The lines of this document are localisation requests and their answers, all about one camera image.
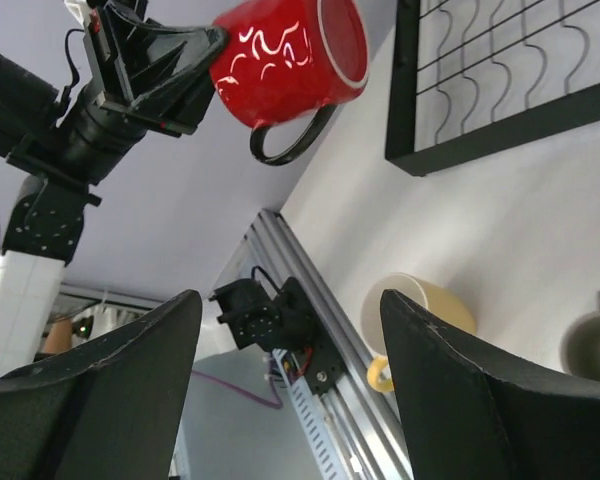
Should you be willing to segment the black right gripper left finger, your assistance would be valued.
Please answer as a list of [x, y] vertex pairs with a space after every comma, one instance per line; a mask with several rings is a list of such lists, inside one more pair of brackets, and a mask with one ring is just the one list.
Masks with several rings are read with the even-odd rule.
[[202, 317], [198, 292], [0, 377], [0, 479], [166, 479]]

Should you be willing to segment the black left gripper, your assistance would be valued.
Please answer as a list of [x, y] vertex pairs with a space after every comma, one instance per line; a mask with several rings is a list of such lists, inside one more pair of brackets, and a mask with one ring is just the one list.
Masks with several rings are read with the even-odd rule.
[[116, 165], [150, 132], [200, 124], [200, 84], [229, 41], [218, 26], [167, 26], [145, 1], [68, 1], [92, 74], [62, 121], [64, 165]]

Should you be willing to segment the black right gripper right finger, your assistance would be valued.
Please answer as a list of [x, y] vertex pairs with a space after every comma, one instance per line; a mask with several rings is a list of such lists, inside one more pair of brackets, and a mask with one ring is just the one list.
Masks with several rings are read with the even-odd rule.
[[600, 479], [600, 382], [542, 367], [381, 300], [389, 367], [417, 479]]

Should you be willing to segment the red mug black handle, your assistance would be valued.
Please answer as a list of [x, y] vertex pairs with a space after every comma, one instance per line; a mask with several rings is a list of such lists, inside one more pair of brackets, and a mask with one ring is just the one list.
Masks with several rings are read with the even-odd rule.
[[[300, 157], [336, 108], [368, 82], [367, 31], [352, 0], [245, 1], [213, 22], [228, 43], [210, 68], [227, 110], [251, 130], [252, 156], [269, 166]], [[300, 137], [276, 155], [264, 151], [269, 130], [306, 114]]]

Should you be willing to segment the yellow mug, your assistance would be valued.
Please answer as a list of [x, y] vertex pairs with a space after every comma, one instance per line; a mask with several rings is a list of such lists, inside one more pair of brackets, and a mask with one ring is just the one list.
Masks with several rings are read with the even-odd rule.
[[407, 273], [391, 273], [376, 281], [368, 290], [360, 311], [360, 333], [373, 353], [367, 367], [368, 385], [379, 393], [395, 391], [389, 367], [386, 335], [381, 318], [381, 300], [386, 291], [396, 291], [416, 304], [405, 311], [398, 310], [398, 319], [403, 324], [419, 324], [423, 319], [436, 317], [444, 325], [455, 327], [465, 333], [477, 334], [477, 320], [466, 304], [451, 290], [414, 277]]

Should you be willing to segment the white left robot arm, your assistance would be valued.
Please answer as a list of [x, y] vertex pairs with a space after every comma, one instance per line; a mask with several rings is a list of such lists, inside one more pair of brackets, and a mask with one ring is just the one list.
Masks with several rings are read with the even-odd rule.
[[0, 157], [24, 171], [0, 245], [0, 377], [30, 364], [91, 191], [145, 135], [194, 133], [214, 95], [219, 26], [169, 27], [143, 1], [71, 1], [92, 74], [63, 89], [0, 54]]

